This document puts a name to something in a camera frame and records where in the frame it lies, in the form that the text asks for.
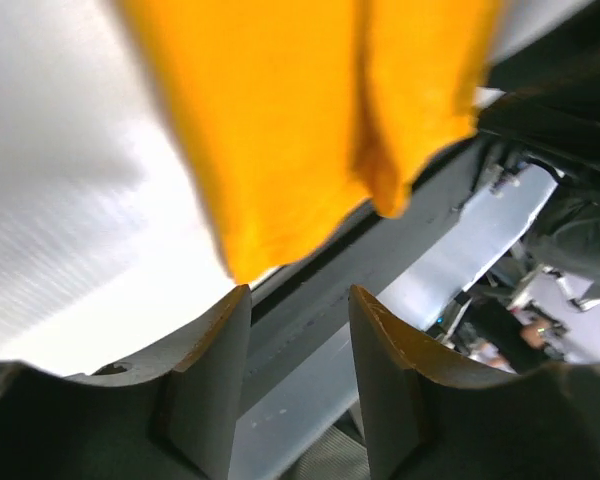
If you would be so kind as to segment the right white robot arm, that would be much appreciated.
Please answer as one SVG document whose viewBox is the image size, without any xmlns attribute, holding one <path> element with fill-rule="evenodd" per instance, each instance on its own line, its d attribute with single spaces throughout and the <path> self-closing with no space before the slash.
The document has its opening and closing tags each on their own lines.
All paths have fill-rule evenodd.
<svg viewBox="0 0 600 480">
<path fill-rule="evenodd" d="M 544 169 L 557 183 L 525 238 L 534 261 L 577 310 L 600 304 L 600 1 L 511 1 L 493 49 L 488 87 L 501 96 L 479 129 L 514 161 Z"/>
</svg>

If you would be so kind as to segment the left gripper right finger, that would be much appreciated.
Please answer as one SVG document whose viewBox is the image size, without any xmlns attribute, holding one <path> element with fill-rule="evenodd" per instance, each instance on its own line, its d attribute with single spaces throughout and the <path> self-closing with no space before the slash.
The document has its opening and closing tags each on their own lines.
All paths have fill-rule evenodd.
<svg viewBox="0 0 600 480">
<path fill-rule="evenodd" d="M 600 364 L 510 374 L 443 346 L 362 287 L 349 325 L 375 479 L 600 479 Z"/>
</svg>

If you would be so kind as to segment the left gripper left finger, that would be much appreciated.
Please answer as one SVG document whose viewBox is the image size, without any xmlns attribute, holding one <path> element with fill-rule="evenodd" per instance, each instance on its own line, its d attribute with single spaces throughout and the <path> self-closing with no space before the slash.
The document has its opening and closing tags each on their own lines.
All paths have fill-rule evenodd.
<svg viewBox="0 0 600 480">
<path fill-rule="evenodd" d="M 224 479 L 251 292 L 92 376 L 0 362 L 0 479 Z"/>
</svg>

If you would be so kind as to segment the orange t shirt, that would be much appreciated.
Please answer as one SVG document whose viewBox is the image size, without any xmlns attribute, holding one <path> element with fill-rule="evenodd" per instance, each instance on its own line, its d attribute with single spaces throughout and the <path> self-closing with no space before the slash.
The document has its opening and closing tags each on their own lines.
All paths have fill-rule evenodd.
<svg viewBox="0 0 600 480">
<path fill-rule="evenodd" d="M 238 283 L 471 137 L 502 1 L 123 1 Z"/>
</svg>

